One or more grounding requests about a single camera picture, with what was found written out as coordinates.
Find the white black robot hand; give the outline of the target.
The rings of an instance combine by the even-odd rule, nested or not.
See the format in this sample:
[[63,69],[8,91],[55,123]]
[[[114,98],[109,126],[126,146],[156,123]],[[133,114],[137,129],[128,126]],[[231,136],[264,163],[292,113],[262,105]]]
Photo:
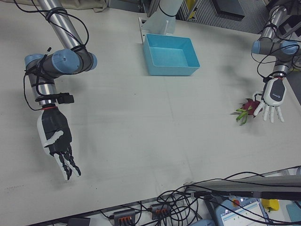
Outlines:
[[285,122],[281,105],[286,95],[286,87],[282,78],[273,78],[265,83],[259,105],[255,108],[253,115],[257,116],[260,111],[263,112],[263,120],[269,117],[270,122],[274,122],[274,116],[277,114],[281,122]]

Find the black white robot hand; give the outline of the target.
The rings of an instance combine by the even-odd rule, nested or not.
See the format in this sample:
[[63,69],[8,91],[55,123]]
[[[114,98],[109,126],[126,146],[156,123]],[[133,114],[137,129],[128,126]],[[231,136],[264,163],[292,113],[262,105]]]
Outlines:
[[44,108],[37,120],[37,128],[44,152],[54,157],[65,180],[81,171],[72,155],[72,135],[68,121],[57,107]]

